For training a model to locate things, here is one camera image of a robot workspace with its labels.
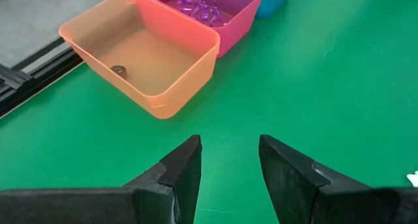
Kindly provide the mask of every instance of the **green surface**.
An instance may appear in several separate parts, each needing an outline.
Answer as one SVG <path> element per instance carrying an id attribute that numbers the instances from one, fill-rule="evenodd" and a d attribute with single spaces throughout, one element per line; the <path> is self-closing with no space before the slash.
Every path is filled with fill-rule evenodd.
<path id="1" fill-rule="evenodd" d="M 195 223 L 277 223 L 262 133 L 368 185 L 418 170 L 418 0 L 290 0 L 157 120 L 82 65 L 0 121 L 0 189 L 118 186 L 200 134 Z"/>

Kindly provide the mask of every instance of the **gray floor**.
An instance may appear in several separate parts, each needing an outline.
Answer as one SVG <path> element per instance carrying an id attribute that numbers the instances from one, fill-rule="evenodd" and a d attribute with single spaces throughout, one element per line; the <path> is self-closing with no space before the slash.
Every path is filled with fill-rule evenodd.
<path id="1" fill-rule="evenodd" d="M 13 66 L 58 36 L 58 27 L 102 0 L 0 0 L 0 63 Z"/>

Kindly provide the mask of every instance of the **orange plastic bin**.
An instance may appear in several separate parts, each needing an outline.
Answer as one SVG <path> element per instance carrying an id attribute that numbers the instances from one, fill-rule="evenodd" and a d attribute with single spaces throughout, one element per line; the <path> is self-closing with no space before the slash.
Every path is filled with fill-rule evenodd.
<path id="1" fill-rule="evenodd" d="M 215 31 L 157 0 L 105 0 L 59 34 L 95 72 L 161 119 L 209 81 L 219 52 Z"/>

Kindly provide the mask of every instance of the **white object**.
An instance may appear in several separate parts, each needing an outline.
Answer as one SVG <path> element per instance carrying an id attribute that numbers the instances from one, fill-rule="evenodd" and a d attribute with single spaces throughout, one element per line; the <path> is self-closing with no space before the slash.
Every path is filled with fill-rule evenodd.
<path id="1" fill-rule="evenodd" d="M 415 171 L 415 174 L 408 174 L 406 177 L 411 181 L 412 186 L 418 187 L 418 171 Z"/>

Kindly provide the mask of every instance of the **plastic bin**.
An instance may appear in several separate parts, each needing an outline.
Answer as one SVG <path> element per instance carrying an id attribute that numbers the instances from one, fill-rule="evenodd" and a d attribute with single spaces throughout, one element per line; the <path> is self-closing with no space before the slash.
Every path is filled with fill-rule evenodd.
<path id="1" fill-rule="evenodd" d="M 176 10 L 180 8 L 175 0 L 160 1 Z M 210 5 L 214 0 L 206 1 Z M 216 0 L 216 2 L 221 11 L 223 21 L 226 23 L 223 26 L 212 28 L 221 37 L 218 54 L 218 57 L 221 57 L 249 31 L 261 0 Z"/>
<path id="2" fill-rule="evenodd" d="M 286 2 L 286 0 L 261 0 L 261 4 L 256 18 L 269 18 L 277 10 L 277 8 Z"/>
<path id="3" fill-rule="evenodd" d="M 59 28 L 104 79 L 169 118 L 212 76 L 219 35 L 156 0 L 105 0 Z M 114 67 L 123 66 L 124 73 Z"/>

